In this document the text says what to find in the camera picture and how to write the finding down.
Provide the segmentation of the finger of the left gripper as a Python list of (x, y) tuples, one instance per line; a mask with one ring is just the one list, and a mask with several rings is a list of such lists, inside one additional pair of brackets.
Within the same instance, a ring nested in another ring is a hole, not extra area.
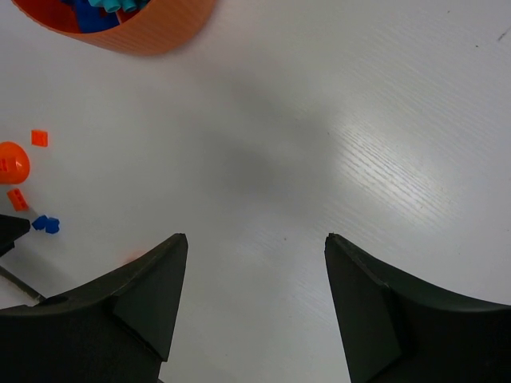
[(0, 255), (14, 249), (15, 241), (30, 231), (28, 219), (0, 215)]

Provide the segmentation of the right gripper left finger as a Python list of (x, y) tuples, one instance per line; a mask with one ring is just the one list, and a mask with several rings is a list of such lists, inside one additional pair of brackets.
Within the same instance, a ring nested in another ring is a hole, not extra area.
[(157, 382), (188, 253), (175, 234), (138, 259), (35, 306), (1, 311), (3, 382)]

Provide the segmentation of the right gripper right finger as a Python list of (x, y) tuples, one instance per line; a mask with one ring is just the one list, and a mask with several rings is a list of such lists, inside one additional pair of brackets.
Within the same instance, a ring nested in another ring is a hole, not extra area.
[(510, 308), (435, 286), (330, 234), (325, 260), (353, 382), (508, 382)]

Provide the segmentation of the orange ring lego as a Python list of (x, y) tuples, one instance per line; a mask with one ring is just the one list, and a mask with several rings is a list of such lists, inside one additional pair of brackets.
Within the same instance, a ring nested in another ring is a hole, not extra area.
[(21, 184), (30, 174), (30, 159), (26, 151), (12, 141), (1, 147), (1, 184)]

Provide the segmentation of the blue ring lego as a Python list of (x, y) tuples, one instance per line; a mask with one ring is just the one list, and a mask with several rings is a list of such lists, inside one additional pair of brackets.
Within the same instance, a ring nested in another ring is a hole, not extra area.
[(92, 7), (89, 0), (67, 0), (62, 3), (73, 11), (78, 28), (84, 34), (109, 30), (119, 25), (116, 13), (109, 14), (102, 8)]

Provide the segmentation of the teal long lego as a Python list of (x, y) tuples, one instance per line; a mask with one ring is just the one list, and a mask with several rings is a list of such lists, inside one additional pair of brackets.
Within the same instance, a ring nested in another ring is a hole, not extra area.
[(92, 7), (102, 8), (106, 13), (116, 13), (122, 10), (132, 13), (141, 10), (149, 3), (149, 0), (89, 0)]

